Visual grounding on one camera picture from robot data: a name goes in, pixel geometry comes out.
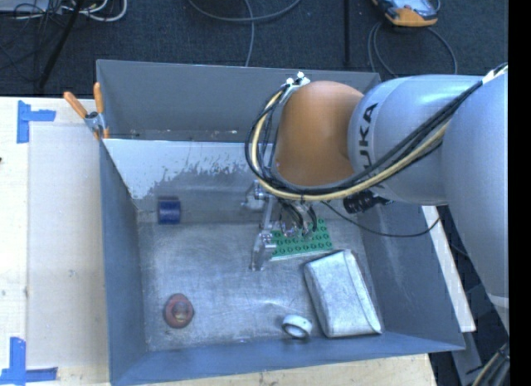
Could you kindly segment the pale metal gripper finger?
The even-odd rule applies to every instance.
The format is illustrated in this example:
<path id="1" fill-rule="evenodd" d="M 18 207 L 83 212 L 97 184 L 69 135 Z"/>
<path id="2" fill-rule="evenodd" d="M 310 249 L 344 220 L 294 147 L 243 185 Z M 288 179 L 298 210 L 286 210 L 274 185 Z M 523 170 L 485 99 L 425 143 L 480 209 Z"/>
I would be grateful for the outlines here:
<path id="1" fill-rule="evenodd" d="M 269 261 L 277 248 L 272 232 L 260 232 L 255 239 L 252 252 L 250 269 L 252 271 L 261 271 L 264 265 Z"/>
<path id="2" fill-rule="evenodd" d="M 266 204 L 263 190 L 258 187 L 249 188 L 246 193 L 241 206 L 249 211 L 261 211 Z"/>

